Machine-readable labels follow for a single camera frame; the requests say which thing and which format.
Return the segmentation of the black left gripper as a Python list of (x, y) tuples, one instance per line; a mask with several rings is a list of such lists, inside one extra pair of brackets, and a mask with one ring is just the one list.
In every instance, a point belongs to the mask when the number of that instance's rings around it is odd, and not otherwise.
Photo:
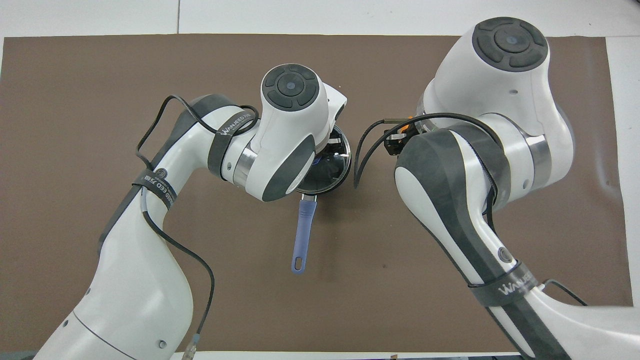
[(327, 144), (322, 149), (323, 152), (345, 152), (346, 141), (342, 130), (333, 129), (327, 140)]

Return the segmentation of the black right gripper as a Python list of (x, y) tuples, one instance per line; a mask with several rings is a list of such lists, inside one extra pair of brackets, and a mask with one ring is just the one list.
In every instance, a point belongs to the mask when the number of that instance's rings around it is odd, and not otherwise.
[(387, 130), (384, 134), (386, 137), (383, 144), (386, 152), (392, 157), (397, 157), (409, 142), (410, 129), (409, 127), (402, 127), (395, 132)]

